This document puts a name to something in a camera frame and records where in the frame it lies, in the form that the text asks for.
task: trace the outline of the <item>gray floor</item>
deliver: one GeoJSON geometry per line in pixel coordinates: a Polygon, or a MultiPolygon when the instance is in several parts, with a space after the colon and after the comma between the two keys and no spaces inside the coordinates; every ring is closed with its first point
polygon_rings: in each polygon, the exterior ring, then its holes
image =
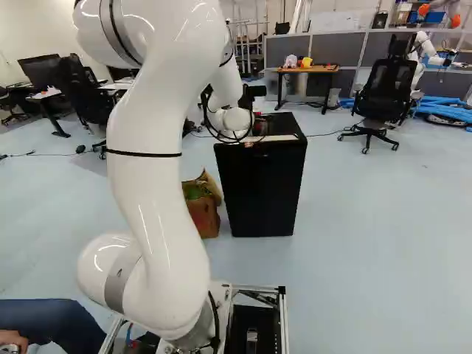
{"type": "MultiPolygon", "coordinates": [[[[285,108],[306,134],[359,121],[346,111],[285,108]]],[[[0,153],[71,153],[96,141],[73,119],[61,125],[72,138],[52,136],[42,119],[2,134],[0,153]]],[[[219,210],[221,235],[206,242],[213,277],[286,285],[292,353],[472,350],[472,135],[410,120],[391,137],[398,152],[374,140],[367,156],[361,138],[310,139],[293,237],[232,238],[219,210]]],[[[218,179],[213,144],[184,140],[182,179],[203,167],[218,179]]],[[[105,172],[93,153],[0,162],[1,297],[71,297],[110,324],[110,312],[75,284],[84,245],[127,227],[105,172]]]]}

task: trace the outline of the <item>person's leg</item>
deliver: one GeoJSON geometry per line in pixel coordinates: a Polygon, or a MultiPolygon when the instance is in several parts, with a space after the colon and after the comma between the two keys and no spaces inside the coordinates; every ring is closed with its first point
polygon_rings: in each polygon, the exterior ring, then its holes
{"type": "Polygon", "coordinates": [[[0,299],[0,329],[17,330],[30,344],[53,341],[68,354],[98,353],[105,333],[77,301],[0,299]]]}

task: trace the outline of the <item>white robot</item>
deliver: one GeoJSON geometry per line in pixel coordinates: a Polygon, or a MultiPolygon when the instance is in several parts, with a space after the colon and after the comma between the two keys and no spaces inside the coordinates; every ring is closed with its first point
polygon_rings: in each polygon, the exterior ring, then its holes
{"type": "Polygon", "coordinates": [[[91,241],[80,255],[79,285],[180,350],[198,348],[218,332],[213,297],[224,302],[225,288],[210,281],[182,194],[182,125],[209,83],[218,131],[247,131],[251,122],[237,106],[243,87],[218,0],[81,0],[74,24],[94,59],[140,68],[107,128],[108,178],[132,235],[91,241]]]}
{"type": "MultiPolygon", "coordinates": [[[[452,66],[465,66],[466,64],[464,63],[457,63],[451,61],[449,56],[447,58],[441,58],[437,52],[436,49],[433,46],[433,43],[430,41],[428,35],[424,31],[419,31],[416,34],[416,38],[414,40],[414,48],[412,52],[408,54],[408,59],[409,60],[414,60],[418,62],[418,65],[416,67],[416,71],[414,73],[413,77],[413,82],[412,82],[412,89],[416,87],[418,84],[418,81],[420,78],[423,76],[423,73],[425,71],[425,64],[420,62],[420,58],[424,56],[424,54],[428,55],[428,64],[431,65],[436,65],[436,66],[444,66],[448,67],[450,65],[452,66]]],[[[455,51],[450,51],[450,55],[455,55],[455,51]]]]}

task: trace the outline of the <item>metal robot base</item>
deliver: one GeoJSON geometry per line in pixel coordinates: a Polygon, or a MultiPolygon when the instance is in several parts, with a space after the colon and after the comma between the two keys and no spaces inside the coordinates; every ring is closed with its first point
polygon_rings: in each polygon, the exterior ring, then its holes
{"type": "MultiPolygon", "coordinates": [[[[264,353],[289,354],[285,287],[212,282],[210,291],[220,319],[221,345],[218,354],[256,354],[260,345],[265,346],[264,353]],[[258,317],[257,324],[250,324],[258,317]]],[[[99,354],[111,354],[114,339],[124,323],[126,320],[122,315],[115,316],[99,354]]],[[[164,340],[159,342],[156,354],[173,353],[183,352],[164,340]]],[[[212,354],[213,350],[208,347],[191,353],[212,354]]]]}

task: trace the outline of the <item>black cabinet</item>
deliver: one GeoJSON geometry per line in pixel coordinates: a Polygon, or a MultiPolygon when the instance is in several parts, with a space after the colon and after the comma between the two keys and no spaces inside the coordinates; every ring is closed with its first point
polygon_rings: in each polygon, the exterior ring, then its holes
{"type": "Polygon", "coordinates": [[[224,200],[235,237],[289,236],[307,140],[292,113],[267,116],[268,136],[248,144],[215,144],[224,200]]]}

